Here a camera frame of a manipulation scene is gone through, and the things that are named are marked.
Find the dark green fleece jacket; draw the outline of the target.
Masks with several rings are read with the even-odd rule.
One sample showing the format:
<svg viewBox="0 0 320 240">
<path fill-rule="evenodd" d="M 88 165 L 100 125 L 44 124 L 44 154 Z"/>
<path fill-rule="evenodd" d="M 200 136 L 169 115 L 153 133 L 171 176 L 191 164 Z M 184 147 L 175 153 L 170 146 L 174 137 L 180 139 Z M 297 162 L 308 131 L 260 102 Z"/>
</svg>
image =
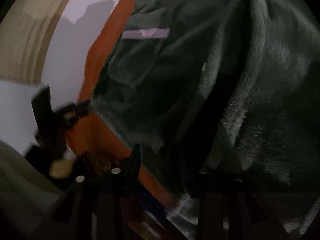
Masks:
<svg viewBox="0 0 320 240">
<path fill-rule="evenodd" d="M 158 177 L 196 239 L 199 183 L 255 181 L 287 239 L 319 239 L 319 0 L 166 0 L 170 126 Z"/>
</svg>

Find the orange table cloth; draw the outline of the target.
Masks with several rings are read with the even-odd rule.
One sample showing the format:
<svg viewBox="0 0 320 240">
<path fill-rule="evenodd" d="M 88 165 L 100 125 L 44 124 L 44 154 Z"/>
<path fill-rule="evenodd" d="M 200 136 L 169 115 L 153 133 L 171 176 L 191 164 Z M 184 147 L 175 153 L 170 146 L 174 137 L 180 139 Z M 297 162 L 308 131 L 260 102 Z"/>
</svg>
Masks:
<svg viewBox="0 0 320 240">
<path fill-rule="evenodd" d="M 103 174 L 143 148 L 138 182 L 126 215 L 129 227 L 147 239 L 182 239 L 168 220 L 175 197 L 158 177 L 164 145 L 170 142 L 170 85 L 163 50 L 174 39 L 174 10 L 166 0 L 120 0 L 90 48 L 81 100 L 92 111 L 69 134 L 78 158 L 87 156 Z"/>
</svg>

